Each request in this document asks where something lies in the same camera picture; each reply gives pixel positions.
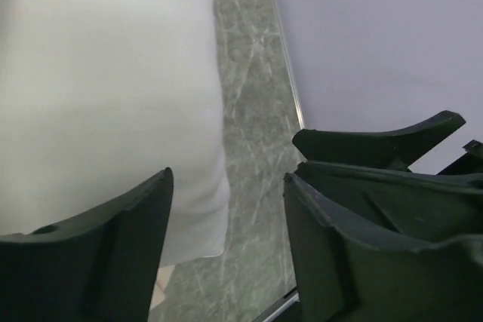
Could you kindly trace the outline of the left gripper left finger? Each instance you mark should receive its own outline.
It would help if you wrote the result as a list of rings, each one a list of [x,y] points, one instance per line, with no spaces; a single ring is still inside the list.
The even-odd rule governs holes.
[[[3,321],[145,321],[174,190],[164,169],[33,233],[1,238]]]

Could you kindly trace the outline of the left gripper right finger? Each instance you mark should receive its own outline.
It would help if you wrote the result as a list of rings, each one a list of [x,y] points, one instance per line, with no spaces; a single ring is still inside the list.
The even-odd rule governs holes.
[[[482,176],[304,162],[284,202],[306,321],[480,321]]]

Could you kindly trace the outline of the grey plush pillowcase cream ruffle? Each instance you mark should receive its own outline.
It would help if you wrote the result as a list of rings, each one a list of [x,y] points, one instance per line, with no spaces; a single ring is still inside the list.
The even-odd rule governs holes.
[[[149,310],[153,310],[155,307],[165,301],[165,291],[168,287],[174,269],[174,265],[169,265],[158,269]]]

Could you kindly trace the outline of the white pillow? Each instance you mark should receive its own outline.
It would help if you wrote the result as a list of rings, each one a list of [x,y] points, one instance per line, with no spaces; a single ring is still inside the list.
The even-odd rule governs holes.
[[[224,250],[214,0],[1,0],[1,232],[174,174],[163,266]]]

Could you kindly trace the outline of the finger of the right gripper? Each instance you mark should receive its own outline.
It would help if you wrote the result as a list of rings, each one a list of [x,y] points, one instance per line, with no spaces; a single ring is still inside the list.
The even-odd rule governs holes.
[[[405,170],[466,123],[448,110],[398,130],[386,132],[298,131],[295,148],[308,161]]]

